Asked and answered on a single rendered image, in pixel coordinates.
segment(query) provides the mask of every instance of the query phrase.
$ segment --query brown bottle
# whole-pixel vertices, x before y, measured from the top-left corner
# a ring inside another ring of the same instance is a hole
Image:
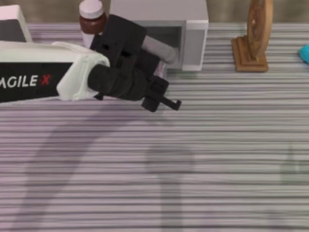
[[[84,45],[89,48],[93,37],[104,31],[107,17],[100,0],[83,0],[79,5],[79,13]]]

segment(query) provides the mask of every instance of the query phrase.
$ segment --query gray box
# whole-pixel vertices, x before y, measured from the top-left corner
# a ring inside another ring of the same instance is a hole
[[[0,41],[32,42],[19,5],[0,6]]]
[[[206,0],[112,0],[110,14],[146,27],[148,35],[175,48],[170,69],[202,69],[208,12]]]

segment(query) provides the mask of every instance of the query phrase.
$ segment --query striped tablecloth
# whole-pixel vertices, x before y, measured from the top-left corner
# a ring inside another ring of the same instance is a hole
[[[78,25],[30,25],[81,43]],[[236,73],[211,24],[201,72],[169,72],[183,105],[45,101],[0,110],[0,231],[309,231],[309,25],[276,24],[267,73]]]

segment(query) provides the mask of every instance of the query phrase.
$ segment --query red x letter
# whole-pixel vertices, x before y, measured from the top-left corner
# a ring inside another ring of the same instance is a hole
[[[41,85],[49,85],[50,74],[43,75],[43,80],[41,81]]]

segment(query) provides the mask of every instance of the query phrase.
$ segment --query white bottle cap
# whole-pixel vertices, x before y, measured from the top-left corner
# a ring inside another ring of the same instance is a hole
[[[83,0],[79,5],[79,14],[86,19],[95,19],[103,15],[103,4],[100,0]]]

